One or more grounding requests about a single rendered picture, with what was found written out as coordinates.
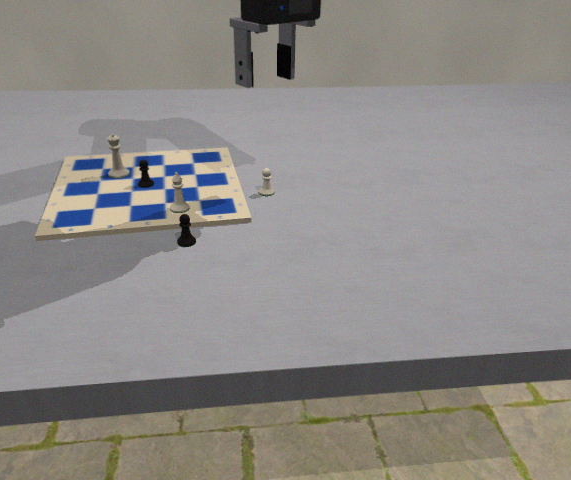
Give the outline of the white pawn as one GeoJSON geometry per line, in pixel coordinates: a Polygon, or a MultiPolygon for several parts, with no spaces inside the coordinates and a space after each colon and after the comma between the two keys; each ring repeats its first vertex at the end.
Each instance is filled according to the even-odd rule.
{"type": "Polygon", "coordinates": [[[262,171],[262,179],[264,179],[263,181],[263,187],[259,190],[259,194],[262,196],[272,196],[274,194],[274,189],[271,187],[270,184],[270,179],[271,179],[271,170],[268,168],[265,168],[262,171]]]}

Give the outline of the white bishop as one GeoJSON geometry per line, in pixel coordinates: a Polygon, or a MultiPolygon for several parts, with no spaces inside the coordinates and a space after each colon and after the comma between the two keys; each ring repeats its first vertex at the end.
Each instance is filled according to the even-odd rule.
{"type": "Polygon", "coordinates": [[[175,172],[172,178],[172,187],[174,188],[174,202],[170,206],[170,211],[174,213],[183,213],[190,209],[189,204],[184,201],[181,187],[183,187],[182,178],[175,172]]]}

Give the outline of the black pawn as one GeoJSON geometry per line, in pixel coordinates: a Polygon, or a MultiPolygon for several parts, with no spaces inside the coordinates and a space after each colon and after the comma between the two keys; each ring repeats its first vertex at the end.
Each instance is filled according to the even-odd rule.
{"type": "Polygon", "coordinates": [[[190,247],[196,243],[196,238],[191,235],[189,227],[191,226],[190,217],[187,214],[182,214],[179,218],[182,227],[181,236],[177,240],[177,244],[181,247],[190,247]]]}
{"type": "Polygon", "coordinates": [[[150,179],[148,174],[148,162],[146,160],[141,160],[139,162],[139,170],[141,171],[141,180],[138,182],[138,186],[141,188],[149,188],[154,185],[154,181],[150,179]]]}

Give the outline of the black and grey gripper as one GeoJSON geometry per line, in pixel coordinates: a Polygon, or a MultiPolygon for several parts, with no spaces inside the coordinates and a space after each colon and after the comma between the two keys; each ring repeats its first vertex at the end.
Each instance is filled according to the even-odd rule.
{"type": "Polygon", "coordinates": [[[294,79],[296,25],[315,26],[320,12],[321,0],[241,0],[241,18],[230,18],[230,27],[234,28],[235,84],[253,87],[251,31],[267,32],[272,24],[279,24],[277,76],[294,79]]]}

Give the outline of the white chess queen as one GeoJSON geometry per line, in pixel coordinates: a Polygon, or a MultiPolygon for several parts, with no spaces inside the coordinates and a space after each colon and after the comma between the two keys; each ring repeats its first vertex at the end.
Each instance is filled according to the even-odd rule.
{"type": "Polygon", "coordinates": [[[130,172],[128,169],[126,169],[123,166],[121,156],[119,153],[119,148],[121,148],[121,145],[119,145],[120,137],[111,134],[111,136],[109,136],[107,140],[110,144],[109,149],[112,150],[112,164],[113,164],[112,169],[108,172],[109,177],[118,179],[129,176],[130,172]]]}

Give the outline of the blue and cream chessboard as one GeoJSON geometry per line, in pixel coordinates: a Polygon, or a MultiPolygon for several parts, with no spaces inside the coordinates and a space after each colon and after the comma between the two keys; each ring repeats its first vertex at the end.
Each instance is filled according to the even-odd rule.
{"type": "Polygon", "coordinates": [[[120,154],[130,174],[111,178],[112,154],[65,157],[35,234],[36,241],[182,229],[179,218],[205,227],[251,223],[228,147],[120,154]],[[139,162],[154,181],[141,188],[139,162]],[[190,209],[170,211],[172,178],[183,179],[190,209]]]}

